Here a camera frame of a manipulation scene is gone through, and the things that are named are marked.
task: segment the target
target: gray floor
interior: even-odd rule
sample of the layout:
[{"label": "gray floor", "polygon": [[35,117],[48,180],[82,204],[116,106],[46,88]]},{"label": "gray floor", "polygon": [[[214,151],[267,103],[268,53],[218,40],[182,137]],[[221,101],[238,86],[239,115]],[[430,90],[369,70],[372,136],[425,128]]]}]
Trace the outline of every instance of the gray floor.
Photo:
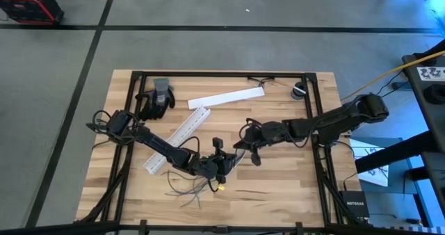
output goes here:
[{"label": "gray floor", "polygon": [[[97,24],[106,0],[57,1],[64,24]],[[423,0],[115,0],[107,24],[435,27]],[[24,224],[93,34],[0,30],[0,229]],[[74,218],[95,137],[85,123],[104,105],[114,69],[331,71],[345,96],[400,65],[402,55],[440,40],[426,34],[104,31],[38,224]],[[395,92],[385,101],[395,114],[360,128],[358,136],[405,138],[425,127],[412,93]],[[418,128],[392,129],[403,114]]]}]

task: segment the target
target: black glove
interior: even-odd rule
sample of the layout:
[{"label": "black glove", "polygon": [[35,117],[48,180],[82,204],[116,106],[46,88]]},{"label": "black glove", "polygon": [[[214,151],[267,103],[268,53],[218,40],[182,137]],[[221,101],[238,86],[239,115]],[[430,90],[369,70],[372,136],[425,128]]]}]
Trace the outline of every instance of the black glove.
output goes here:
[{"label": "black glove", "polygon": [[136,99],[147,98],[144,108],[139,113],[141,120],[157,120],[164,116],[168,106],[175,107],[175,96],[168,84],[167,78],[155,79],[154,90],[136,96]]}]

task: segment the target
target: red equipment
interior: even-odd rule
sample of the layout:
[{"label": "red equipment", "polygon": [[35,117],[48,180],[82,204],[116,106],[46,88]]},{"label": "red equipment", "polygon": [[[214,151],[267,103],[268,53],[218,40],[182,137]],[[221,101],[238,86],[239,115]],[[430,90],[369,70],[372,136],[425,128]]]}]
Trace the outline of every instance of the red equipment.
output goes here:
[{"label": "red equipment", "polygon": [[64,14],[56,0],[0,0],[0,8],[20,23],[58,24]]}]

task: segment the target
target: wooden table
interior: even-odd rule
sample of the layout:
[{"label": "wooden table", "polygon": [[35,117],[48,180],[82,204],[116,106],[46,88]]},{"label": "wooden table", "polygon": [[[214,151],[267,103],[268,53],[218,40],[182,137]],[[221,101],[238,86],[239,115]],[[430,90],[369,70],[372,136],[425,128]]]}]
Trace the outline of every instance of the wooden table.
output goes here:
[{"label": "wooden table", "polygon": [[[116,109],[124,108],[131,72],[114,71],[104,110],[112,113]],[[326,112],[339,107],[341,103],[333,73],[319,72],[317,77],[323,110]],[[193,112],[188,109],[189,99],[257,86],[256,82],[247,81],[245,77],[169,79],[175,88],[176,107],[169,108],[162,120],[150,120],[146,124],[162,138],[168,138]],[[153,87],[152,80],[153,78],[149,78],[147,81],[146,90]],[[194,133],[201,140],[202,155],[214,153],[211,144],[213,137],[222,138],[225,145],[223,149],[233,152],[232,145],[239,140],[238,131],[245,124],[246,118],[254,118],[260,122],[307,118],[304,100],[296,101],[290,95],[291,87],[296,82],[298,80],[292,78],[276,78],[274,82],[266,83],[264,97],[209,107],[210,116]],[[316,115],[314,102],[312,109]],[[96,143],[105,140],[106,136],[98,135]],[[196,144],[190,141],[187,147],[195,149],[195,146]],[[114,149],[114,144],[106,143],[92,152],[76,218],[80,219],[88,214],[105,192]],[[259,152],[261,166],[254,166],[250,161],[250,153],[247,152],[245,159],[228,176],[224,191],[209,191],[201,196],[200,209],[196,201],[180,207],[192,196],[166,195],[171,189],[166,175],[161,173],[167,170],[178,171],[172,169],[170,164],[165,164],[156,175],[149,174],[143,164],[154,151],[136,144],[122,212],[122,224],[138,225],[141,219],[146,219],[150,225],[295,227],[295,222],[302,222],[304,227],[324,227],[311,143],[308,142],[303,149],[296,149],[291,143],[281,143],[265,147]],[[343,180],[356,173],[353,155],[345,145],[337,145],[332,148],[332,159],[337,185],[342,188]],[[177,188],[191,187],[189,181],[173,175],[171,178]],[[348,179],[347,185],[348,190],[360,189],[357,176]],[[115,200],[116,197],[112,201],[111,211],[115,209]]]}]

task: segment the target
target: yellow cable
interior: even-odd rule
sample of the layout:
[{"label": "yellow cable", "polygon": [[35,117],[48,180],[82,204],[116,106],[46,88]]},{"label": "yellow cable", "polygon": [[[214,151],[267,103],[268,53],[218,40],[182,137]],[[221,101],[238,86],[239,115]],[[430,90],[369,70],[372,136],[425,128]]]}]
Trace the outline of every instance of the yellow cable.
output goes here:
[{"label": "yellow cable", "polygon": [[344,97],[344,98],[341,99],[341,100],[343,101],[343,100],[345,100],[345,99],[347,99],[347,98],[349,98],[349,97],[351,97],[351,96],[357,94],[359,91],[361,91],[361,90],[367,88],[368,86],[374,84],[375,82],[379,81],[379,80],[382,79],[383,77],[385,77],[385,76],[387,76],[387,75],[389,75],[389,74],[391,74],[391,73],[393,73],[393,72],[400,71],[400,70],[405,69],[406,67],[410,67],[410,66],[412,66],[412,65],[417,65],[417,64],[419,64],[419,63],[422,63],[422,62],[425,61],[425,60],[429,60],[429,59],[431,59],[431,58],[436,58],[436,57],[441,56],[441,55],[445,55],[445,51],[440,51],[440,52],[438,52],[438,53],[436,53],[436,54],[432,54],[432,55],[426,56],[425,58],[421,58],[421,59],[412,61],[412,62],[410,62],[410,63],[408,63],[408,64],[404,64],[404,65],[401,65],[401,66],[399,66],[399,67],[396,67],[396,68],[394,68],[394,69],[392,69],[392,70],[389,70],[388,72],[385,72],[384,74],[380,75],[378,78],[372,80],[371,82],[369,82],[369,83],[367,83],[366,85],[362,86],[359,90],[356,90],[355,92],[349,94],[348,96]]}]

